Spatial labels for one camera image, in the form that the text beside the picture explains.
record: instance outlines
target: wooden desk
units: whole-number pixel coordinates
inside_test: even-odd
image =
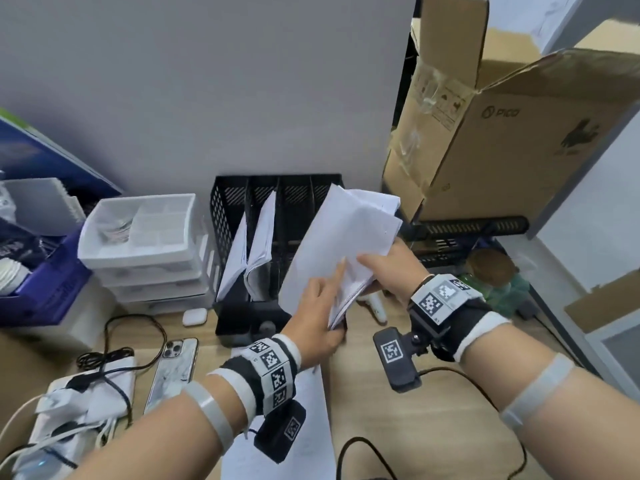
[[[385,307],[390,325],[407,330],[408,317],[400,305],[387,299]],[[195,379],[229,357],[229,349],[222,347],[215,336],[216,320],[215,313],[210,312],[205,325],[186,329],[179,315],[160,318],[170,340],[200,340]],[[359,305],[349,309],[348,323],[346,343],[332,357],[329,367],[323,368],[336,457],[350,437],[364,436],[377,446],[401,480],[504,480],[519,466],[522,452],[514,434],[468,381],[450,372],[434,372],[423,378],[421,388],[397,394],[388,386],[373,347],[372,336],[380,330],[379,325]],[[139,363],[149,361],[160,345],[158,331],[144,320],[124,321],[112,333],[112,348],[135,348]],[[430,354],[416,359],[416,364],[418,368],[443,365]],[[151,369],[136,380],[134,419],[144,410],[153,376]],[[343,478],[373,477],[388,475],[368,446],[350,446]],[[220,464],[209,476],[210,480],[219,478]],[[529,457],[527,468],[517,478],[542,480],[548,476]]]

